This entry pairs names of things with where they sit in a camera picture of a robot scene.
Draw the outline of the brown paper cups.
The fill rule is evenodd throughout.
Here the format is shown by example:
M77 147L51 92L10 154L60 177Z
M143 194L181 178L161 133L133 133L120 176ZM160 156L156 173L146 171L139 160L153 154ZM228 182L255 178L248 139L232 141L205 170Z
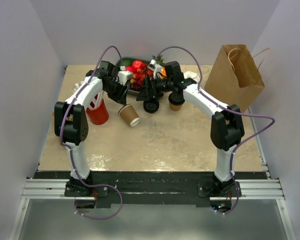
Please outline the brown paper cups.
M122 106L118 110L118 115L130 127L135 127L140 123L140 117L130 103Z

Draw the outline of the black coffee cup lid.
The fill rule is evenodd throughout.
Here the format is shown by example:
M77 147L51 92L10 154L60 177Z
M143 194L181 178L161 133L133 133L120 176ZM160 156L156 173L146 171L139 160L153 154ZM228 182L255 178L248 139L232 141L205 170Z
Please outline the black coffee cup lid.
M171 93L168 97L168 101L170 104L175 106L181 106L184 104L185 99L182 94Z

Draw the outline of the brown paper coffee cup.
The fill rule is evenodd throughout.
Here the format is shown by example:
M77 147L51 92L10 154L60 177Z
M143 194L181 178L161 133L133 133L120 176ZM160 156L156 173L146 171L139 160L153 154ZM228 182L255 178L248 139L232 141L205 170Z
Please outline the brown paper coffee cup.
M174 112L178 112L181 110L183 104L173 104L173 103L169 103L169 108L170 110L174 111Z

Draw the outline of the brown paper bag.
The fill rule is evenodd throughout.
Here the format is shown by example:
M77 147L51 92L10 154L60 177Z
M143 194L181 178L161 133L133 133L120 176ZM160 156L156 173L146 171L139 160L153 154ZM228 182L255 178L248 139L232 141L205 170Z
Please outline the brown paper bag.
M204 90L244 113L265 88L259 68L246 45L222 45Z

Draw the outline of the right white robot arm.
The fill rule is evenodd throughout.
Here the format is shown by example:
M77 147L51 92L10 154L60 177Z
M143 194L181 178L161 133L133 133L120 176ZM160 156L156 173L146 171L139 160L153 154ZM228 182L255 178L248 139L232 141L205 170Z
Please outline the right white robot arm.
M146 112L155 113L160 107L160 98L164 93L170 93L168 101L171 110L178 111L188 102L210 117L210 139L217 149L217 163L210 191L217 196L225 196L236 182L234 152L245 134L240 108L217 100L194 79L185 78L177 61L161 66L153 59L147 68L152 75L144 78L136 97L137 101L143 102Z

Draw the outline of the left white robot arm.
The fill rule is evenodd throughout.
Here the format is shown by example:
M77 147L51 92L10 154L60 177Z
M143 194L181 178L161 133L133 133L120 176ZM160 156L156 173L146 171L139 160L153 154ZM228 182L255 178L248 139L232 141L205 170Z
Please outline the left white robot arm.
M91 175L88 166L85 140L89 133L86 110L91 106L95 96L107 93L114 102L127 103L127 82L133 73L125 66L117 69L109 61L101 61L98 68L89 71L80 87L66 101L58 101L54 105L54 133L59 137L71 161L70 176L81 179L76 184L76 191L82 196L89 196L94 184L87 180Z

